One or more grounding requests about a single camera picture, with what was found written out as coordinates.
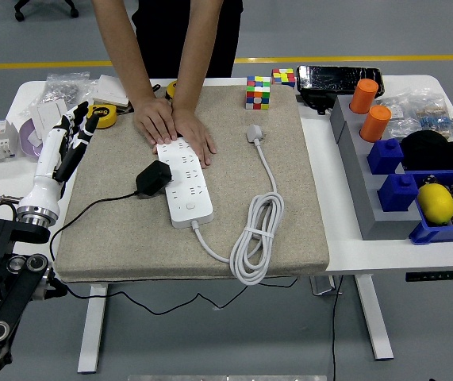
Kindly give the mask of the person's left hand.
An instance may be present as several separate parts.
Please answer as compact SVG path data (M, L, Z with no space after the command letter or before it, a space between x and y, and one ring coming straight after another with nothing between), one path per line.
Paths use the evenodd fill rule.
M171 137L178 134L185 138L199 159L202 168L212 164L212 155L217 153L217 147L209 130L194 114L194 111L174 108L171 113L175 129Z

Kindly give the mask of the person's right hand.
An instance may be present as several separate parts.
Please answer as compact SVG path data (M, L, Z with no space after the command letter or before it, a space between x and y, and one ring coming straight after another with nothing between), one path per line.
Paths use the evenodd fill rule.
M133 103L134 124L151 145L169 144L177 139L172 109L165 99L143 97Z

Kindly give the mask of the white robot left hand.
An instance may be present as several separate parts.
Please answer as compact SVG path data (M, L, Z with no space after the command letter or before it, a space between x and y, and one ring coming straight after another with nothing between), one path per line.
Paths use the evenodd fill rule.
M64 114L48 133L33 188L18 203L19 221L49 227L58 220L63 185L78 167L98 125L99 117L89 116L88 111L89 103L82 102Z

